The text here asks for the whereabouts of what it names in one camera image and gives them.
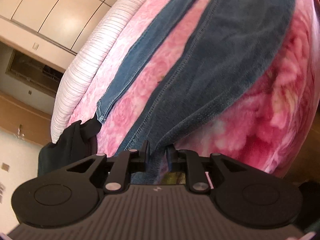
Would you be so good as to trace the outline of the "cream wardrobe cabinet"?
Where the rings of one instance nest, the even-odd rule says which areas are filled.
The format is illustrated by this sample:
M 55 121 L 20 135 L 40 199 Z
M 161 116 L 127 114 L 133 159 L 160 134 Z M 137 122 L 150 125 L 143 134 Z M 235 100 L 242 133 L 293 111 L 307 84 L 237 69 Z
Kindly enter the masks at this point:
M 1 0 L 1 16 L 78 53 L 117 0 Z

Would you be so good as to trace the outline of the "black garment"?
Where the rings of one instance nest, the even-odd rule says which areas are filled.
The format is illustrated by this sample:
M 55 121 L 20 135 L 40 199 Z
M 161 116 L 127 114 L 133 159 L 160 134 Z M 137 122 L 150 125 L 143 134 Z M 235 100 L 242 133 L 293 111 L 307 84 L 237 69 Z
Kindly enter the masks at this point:
M 42 176 L 80 161 L 98 152 L 97 134 L 102 124 L 96 116 L 80 120 L 63 130 L 57 142 L 50 142 L 39 152 L 37 175 Z

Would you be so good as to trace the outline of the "white striped quilt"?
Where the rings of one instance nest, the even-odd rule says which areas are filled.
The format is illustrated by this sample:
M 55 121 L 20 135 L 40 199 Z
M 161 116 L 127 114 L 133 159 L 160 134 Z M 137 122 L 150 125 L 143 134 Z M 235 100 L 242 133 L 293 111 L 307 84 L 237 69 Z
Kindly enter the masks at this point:
M 120 33 L 146 0 L 117 0 L 93 30 L 60 81 L 50 124 L 55 143 Z

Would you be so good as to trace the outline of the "pink floral fleece blanket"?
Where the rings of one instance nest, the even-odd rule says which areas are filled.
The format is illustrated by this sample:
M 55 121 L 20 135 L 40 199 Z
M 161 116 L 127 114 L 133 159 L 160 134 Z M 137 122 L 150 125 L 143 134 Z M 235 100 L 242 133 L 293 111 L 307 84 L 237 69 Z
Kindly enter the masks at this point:
M 66 125 L 100 116 L 109 157 L 150 142 L 135 183 L 161 181 L 168 144 L 282 176 L 319 101 L 318 0 L 120 0 L 66 89 L 75 74 L 87 81 Z

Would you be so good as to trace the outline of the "blue denim jeans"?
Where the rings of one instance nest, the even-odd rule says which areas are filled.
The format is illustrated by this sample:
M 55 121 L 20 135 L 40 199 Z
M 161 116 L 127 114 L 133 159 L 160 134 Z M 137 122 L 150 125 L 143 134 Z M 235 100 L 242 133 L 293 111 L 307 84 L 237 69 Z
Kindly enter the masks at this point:
M 150 142 L 148 168 L 133 174 L 133 183 L 156 183 L 163 148 L 221 114 L 264 74 L 294 8 L 295 0 L 209 0 L 182 55 L 118 147 Z

